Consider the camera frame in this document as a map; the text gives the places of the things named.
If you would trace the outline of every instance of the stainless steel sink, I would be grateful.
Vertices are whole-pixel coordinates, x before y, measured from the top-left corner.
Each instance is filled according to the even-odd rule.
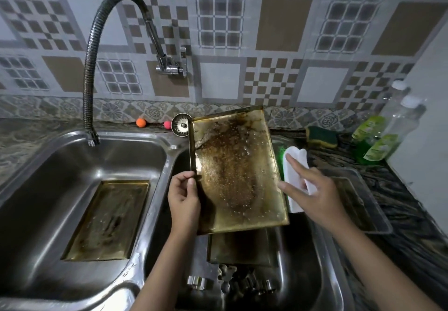
[[[188,141],[172,133],[99,135],[98,147],[89,147],[81,131],[53,139],[0,186],[0,310],[126,310],[141,289],[170,232],[166,194],[171,176],[189,170]],[[63,261],[102,180],[150,180],[131,258]],[[206,260],[208,236],[199,236],[176,308],[353,310],[331,236],[303,214],[290,220],[269,230],[272,267],[237,265],[238,273],[254,269],[274,291],[225,291],[219,265]],[[207,288],[192,289],[189,276],[205,279]]]

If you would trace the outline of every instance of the hand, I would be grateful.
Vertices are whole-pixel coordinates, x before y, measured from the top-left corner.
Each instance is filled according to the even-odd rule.
[[[201,204],[193,171],[176,174],[171,178],[168,203],[171,211],[171,234],[189,237],[198,230]]]
[[[317,168],[303,167],[289,154],[286,155],[286,160],[300,177],[308,180],[317,188],[317,192],[310,196],[291,184],[283,181],[278,183],[278,187],[294,199],[311,220],[333,234],[353,225],[342,206],[336,185],[331,178],[322,175]]]

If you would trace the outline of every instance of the forearm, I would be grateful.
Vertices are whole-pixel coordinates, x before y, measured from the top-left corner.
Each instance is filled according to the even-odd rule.
[[[356,226],[341,227],[334,237],[381,311],[441,311]]]
[[[170,234],[131,311],[174,310],[191,237]]]

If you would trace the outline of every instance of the wall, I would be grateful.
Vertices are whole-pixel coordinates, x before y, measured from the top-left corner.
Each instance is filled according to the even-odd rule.
[[[442,28],[406,82],[426,99],[427,111],[389,164],[448,234],[448,24]]]
[[[112,11],[102,35],[95,98],[323,109],[313,121],[375,109],[381,92],[406,77],[447,20],[448,6],[448,0],[144,1],[167,54],[177,58],[179,46],[188,46],[188,79],[155,72],[154,48],[127,1]],[[4,116],[16,114],[24,96],[59,98],[45,101],[55,109],[70,102],[60,98],[82,96],[86,43],[100,2],[0,0]],[[340,119],[326,121],[332,127]]]

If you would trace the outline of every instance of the plastic bottle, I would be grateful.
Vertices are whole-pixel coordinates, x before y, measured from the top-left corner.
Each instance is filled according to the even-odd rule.
[[[409,93],[408,85],[400,80],[395,80],[390,89],[384,93],[385,105],[378,115],[371,116],[363,122],[352,134],[356,142],[360,142],[378,130],[383,130],[389,123],[394,112],[399,109],[401,100]]]
[[[421,102],[416,96],[405,96],[386,128],[357,144],[356,160],[361,164],[377,164],[390,155],[406,135],[418,127],[420,115],[415,113],[415,109]]]

